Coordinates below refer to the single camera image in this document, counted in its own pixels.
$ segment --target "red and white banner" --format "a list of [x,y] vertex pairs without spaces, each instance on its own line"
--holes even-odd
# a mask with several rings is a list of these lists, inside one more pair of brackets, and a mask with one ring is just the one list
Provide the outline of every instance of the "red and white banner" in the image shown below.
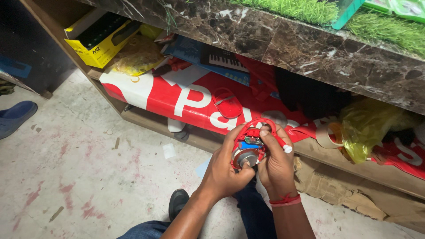
[[[264,101],[258,101],[250,87],[197,68],[193,65],[161,77],[153,77],[151,73],[130,77],[106,70],[100,81],[109,95],[121,101],[220,134],[226,134],[243,122],[261,118],[263,113],[273,115],[273,111],[278,111],[287,118],[285,131],[293,142],[297,142],[308,137],[315,138],[314,132],[318,126],[336,120],[311,121],[301,111],[290,112],[276,98],[267,97]],[[222,87],[229,89],[243,106],[242,114],[235,119],[222,117],[212,101],[211,95]],[[411,147],[405,147],[397,140],[382,145],[382,149],[392,155],[386,164],[425,179],[425,147],[417,140]]]

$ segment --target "red thread bracelet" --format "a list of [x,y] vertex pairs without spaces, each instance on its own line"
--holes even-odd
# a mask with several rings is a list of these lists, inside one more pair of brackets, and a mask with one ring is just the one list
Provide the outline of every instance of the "red thread bracelet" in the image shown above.
[[288,193],[285,197],[279,195],[279,197],[282,198],[282,200],[279,201],[269,201],[270,205],[272,207],[283,207],[283,206],[289,206],[294,205],[301,202],[301,195],[298,194],[295,197],[289,197],[291,193]]

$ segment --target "concrete floor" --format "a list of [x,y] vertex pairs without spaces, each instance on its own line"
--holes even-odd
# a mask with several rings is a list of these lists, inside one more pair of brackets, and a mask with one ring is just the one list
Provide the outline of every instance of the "concrete floor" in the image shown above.
[[[2,239],[116,238],[138,223],[168,220],[172,192],[184,188],[191,194],[201,182],[195,169],[211,156],[122,120],[79,70],[49,101],[16,88],[0,97],[0,110],[22,100],[39,109],[0,140]],[[177,156],[165,159],[162,146],[169,143]],[[301,197],[317,238],[425,239],[399,225]],[[213,208],[200,238],[246,238],[234,198]]]

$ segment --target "blue battery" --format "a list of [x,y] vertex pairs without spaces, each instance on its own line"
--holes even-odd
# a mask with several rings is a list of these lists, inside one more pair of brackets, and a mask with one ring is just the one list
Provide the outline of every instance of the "blue battery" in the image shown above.
[[239,148],[240,149],[262,148],[262,146],[261,145],[256,145],[256,144],[248,144],[247,142],[239,142]]

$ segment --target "jeans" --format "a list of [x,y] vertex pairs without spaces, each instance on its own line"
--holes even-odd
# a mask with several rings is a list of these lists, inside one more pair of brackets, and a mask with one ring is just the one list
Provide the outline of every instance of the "jeans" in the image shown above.
[[[257,192],[255,183],[248,183],[235,196],[248,239],[277,239],[272,211]],[[144,222],[118,239],[158,239],[170,224],[171,222]]]

